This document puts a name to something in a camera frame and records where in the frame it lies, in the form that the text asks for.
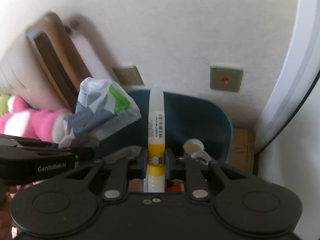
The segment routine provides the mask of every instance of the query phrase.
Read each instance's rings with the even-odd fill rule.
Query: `glue stick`
[[[154,85],[149,97],[148,192],[164,192],[164,136],[164,96],[161,86]]]

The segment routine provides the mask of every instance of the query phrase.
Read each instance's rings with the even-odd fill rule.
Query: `pink plush toy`
[[[9,97],[7,106],[9,113],[0,117],[0,133],[54,143],[63,138],[62,121],[65,115],[71,114],[69,110],[35,110],[17,96]]]

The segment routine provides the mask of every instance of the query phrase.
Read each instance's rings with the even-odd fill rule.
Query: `barcode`
[[[159,138],[163,138],[163,115],[159,114]]]

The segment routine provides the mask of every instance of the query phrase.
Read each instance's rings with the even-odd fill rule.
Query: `electrical socket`
[[[228,66],[210,66],[210,88],[239,92],[243,69]]]
[[[136,66],[113,67],[112,69],[121,85],[143,85],[142,78]]]

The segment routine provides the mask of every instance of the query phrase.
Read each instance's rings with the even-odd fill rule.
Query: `red dot on wall plate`
[[[229,83],[229,79],[228,79],[227,77],[222,78],[222,81],[223,81],[225,84],[228,84],[228,83]]]

